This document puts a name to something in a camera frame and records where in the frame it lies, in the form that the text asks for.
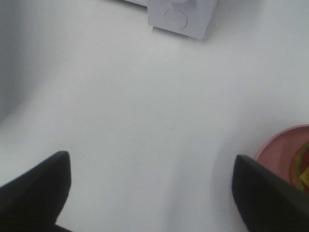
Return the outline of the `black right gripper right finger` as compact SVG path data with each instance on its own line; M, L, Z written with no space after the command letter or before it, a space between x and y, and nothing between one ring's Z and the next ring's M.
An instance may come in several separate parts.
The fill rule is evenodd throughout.
M250 232L309 230L309 196L249 156L236 156L232 194Z

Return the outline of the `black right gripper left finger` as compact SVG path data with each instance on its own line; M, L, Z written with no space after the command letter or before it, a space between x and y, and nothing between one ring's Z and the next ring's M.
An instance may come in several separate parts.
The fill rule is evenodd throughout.
M0 188L2 232L65 232L57 225L71 187L70 155L58 151Z

